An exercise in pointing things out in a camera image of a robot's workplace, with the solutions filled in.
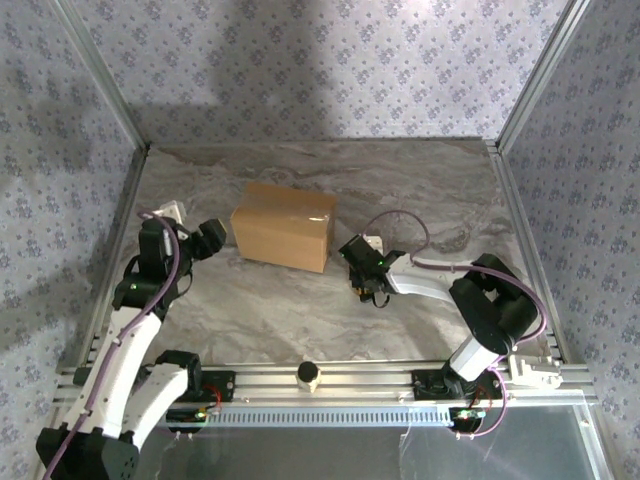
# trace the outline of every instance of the glass panel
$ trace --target glass panel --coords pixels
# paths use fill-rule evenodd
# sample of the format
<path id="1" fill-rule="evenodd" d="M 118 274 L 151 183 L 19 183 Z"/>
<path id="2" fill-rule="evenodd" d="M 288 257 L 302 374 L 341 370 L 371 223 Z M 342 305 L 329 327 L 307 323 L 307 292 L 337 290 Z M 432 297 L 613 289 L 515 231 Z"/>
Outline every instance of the glass panel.
<path id="1" fill-rule="evenodd" d="M 155 430 L 136 480 L 594 478 L 572 407 L 512 408 L 493 435 L 442 428 Z"/>

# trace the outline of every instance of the black cap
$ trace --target black cap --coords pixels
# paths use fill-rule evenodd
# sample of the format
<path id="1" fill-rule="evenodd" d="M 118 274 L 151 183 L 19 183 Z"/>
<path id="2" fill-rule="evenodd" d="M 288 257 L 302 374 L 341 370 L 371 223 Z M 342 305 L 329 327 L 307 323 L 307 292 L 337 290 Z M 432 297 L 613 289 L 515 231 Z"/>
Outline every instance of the black cap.
<path id="1" fill-rule="evenodd" d="M 298 367 L 298 378 L 305 383 L 311 383 L 318 378 L 318 367 L 313 362 L 302 362 Z"/>

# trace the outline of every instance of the marble surface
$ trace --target marble surface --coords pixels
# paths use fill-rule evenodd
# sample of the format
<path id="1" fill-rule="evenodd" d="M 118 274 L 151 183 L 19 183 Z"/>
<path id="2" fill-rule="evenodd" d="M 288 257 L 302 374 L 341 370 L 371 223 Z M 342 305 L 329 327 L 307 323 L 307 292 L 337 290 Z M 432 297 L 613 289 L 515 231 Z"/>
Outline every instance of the marble surface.
<path id="1" fill-rule="evenodd" d="M 189 293 L 174 302 L 147 353 L 200 354 L 204 364 L 446 359 L 467 336 L 445 302 L 395 296 L 385 309 L 360 304 L 337 250 L 387 209 L 419 214 L 429 225 L 429 258 L 496 253 L 522 276 L 508 210 L 481 141 L 315 142 L 152 148 L 136 207 L 184 202 L 185 225 L 229 218 L 249 181 L 339 197 L 335 241 L 324 274 L 244 260 L 233 233 L 225 248 L 196 264 Z M 129 220 L 120 268 L 137 253 L 140 221 Z M 373 226 L 386 248 L 424 241 L 409 217 Z M 531 346 L 538 350 L 541 345 Z"/>

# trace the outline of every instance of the cardboard box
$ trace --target cardboard box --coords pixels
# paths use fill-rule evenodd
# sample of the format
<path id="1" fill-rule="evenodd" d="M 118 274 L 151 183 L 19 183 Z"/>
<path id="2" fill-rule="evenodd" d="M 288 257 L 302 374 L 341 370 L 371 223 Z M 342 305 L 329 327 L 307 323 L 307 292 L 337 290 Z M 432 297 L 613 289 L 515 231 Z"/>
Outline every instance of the cardboard box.
<path id="1" fill-rule="evenodd" d="M 337 200 L 324 193 L 249 183 L 231 216 L 240 255 L 322 273 Z"/>

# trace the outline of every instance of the patterned wallpaper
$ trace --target patterned wallpaper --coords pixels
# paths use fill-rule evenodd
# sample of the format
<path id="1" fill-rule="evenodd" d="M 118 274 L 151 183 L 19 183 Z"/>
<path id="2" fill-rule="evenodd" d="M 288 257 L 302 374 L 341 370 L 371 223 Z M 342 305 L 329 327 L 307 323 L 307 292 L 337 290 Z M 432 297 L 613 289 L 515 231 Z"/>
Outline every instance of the patterned wallpaper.
<path id="1" fill-rule="evenodd" d="M 482 136 L 566 0 L 88 0 L 153 142 Z"/>
<path id="2" fill-rule="evenodd" d="M 567 338 L 640 478 L 640 4 L 592 3 L 508 160 Z"/>
<path id="3" fill-rule="evenodd" d="M 0 5 L 0 478 L 26 478 L 75 361 L 133 147 L 46 3 Z"/>

